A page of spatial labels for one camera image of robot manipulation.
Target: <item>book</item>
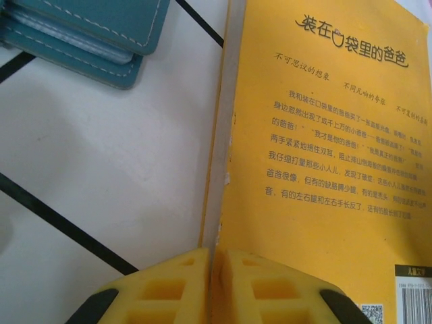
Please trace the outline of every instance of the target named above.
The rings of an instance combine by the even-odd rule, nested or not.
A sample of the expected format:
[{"label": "book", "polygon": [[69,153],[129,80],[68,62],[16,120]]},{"label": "book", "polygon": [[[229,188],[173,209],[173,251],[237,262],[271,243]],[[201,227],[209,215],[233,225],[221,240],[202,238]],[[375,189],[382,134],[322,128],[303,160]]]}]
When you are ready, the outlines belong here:
[{"label": "book", "polygon": [[202,229],[213,323],[227,248],[337,285],[373,323],[432,320],[427,31],[393,0],[231,1]]}]

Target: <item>white tile floor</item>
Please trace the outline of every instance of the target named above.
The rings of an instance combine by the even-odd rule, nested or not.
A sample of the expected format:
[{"label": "white tile floor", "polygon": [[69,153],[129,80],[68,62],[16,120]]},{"label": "white tile floor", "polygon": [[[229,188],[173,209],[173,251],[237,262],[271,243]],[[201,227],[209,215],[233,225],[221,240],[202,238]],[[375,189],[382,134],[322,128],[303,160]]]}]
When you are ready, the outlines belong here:
[{"label": "white tile floor", "polygon": [[[221,36],[227,2],[189,0]],[[432,22],[427,0],[398,2]],[[0,86],[0,171],[138,268],[193,249],[220,61],[175,1],[132,90],[35,59]],[[0,194],[1,323],[64,323],[119,276]]]}]

